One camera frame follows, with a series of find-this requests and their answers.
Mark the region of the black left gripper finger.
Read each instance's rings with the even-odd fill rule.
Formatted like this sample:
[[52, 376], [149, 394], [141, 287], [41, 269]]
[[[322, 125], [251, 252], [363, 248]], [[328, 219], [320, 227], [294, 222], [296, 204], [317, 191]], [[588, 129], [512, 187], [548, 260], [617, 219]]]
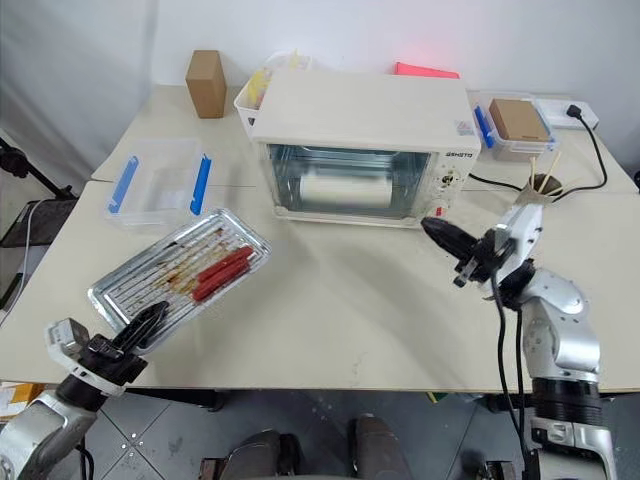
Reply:
[[140, 311], [119, 333], [120, 345], [143, 345], [166, 315], [167, 301], [160, 301]]
[[145, 348], [150, 336], [166, 316], [166, 308], [145, 308], [132, 320], [133, 333], [130, 338], [130, 350]]

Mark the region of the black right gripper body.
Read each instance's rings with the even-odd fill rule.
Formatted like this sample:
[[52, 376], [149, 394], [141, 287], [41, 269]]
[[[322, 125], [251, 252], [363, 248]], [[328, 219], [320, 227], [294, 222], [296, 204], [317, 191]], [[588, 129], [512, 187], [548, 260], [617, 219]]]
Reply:
[[496, 245], [494, 237], [483, 237], [471, 246], [458, 249], [453, 256], [458, 260], [457, 272], [453, 284], [464, 287], [469, 282], [482, 284], [490, 280], [515, 253], [516, 242], [513, 239]]

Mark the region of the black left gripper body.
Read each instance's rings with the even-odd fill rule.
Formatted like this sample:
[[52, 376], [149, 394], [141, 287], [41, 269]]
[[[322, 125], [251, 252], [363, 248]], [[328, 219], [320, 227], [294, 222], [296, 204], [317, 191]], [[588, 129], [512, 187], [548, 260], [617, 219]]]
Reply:
[[124, 386], [133, 383], [148, 362], [143, 358], [116, 348], [103, 335], [95, 335], [80, 351], [79, 363], [107, 381]]

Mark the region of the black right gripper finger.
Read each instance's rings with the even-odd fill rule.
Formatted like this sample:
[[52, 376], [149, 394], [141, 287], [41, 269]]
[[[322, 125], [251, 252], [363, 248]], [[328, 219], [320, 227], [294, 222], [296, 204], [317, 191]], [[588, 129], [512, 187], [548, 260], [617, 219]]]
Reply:
[[473, 256], [475, 238], [453, 225], [424, 225], [423, 230], [441, 249], [457, 260], [468, 262]]
[[478, 240], [458, 226], [437, 217], [424, 217], [421, 226], [441, 248], [472, 248]]

